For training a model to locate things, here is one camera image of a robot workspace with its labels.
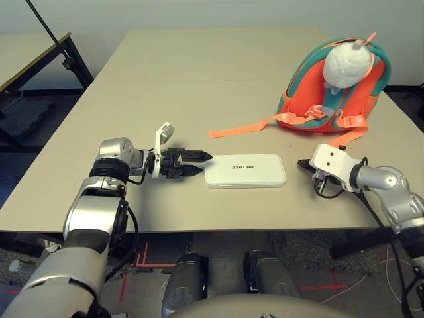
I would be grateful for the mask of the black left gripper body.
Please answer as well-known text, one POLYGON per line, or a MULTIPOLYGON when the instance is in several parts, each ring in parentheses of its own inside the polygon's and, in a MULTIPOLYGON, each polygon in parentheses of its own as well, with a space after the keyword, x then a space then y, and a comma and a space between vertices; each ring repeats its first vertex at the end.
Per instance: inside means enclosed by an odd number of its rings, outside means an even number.
POLYGON ((179 161, 182 152, 183 148, 169 148, 162 153, 161 174, 167 179, 178 179, 184 175, 184 167, 179 161))

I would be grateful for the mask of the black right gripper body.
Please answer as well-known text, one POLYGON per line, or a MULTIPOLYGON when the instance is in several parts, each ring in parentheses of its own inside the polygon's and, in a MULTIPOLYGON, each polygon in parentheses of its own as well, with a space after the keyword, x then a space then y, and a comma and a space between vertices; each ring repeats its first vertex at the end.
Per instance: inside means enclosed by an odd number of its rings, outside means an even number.
POLYGON ((316 171, 313 175, 313 187, 316 193, 323 193, 329 176, 322 171, 316 171))

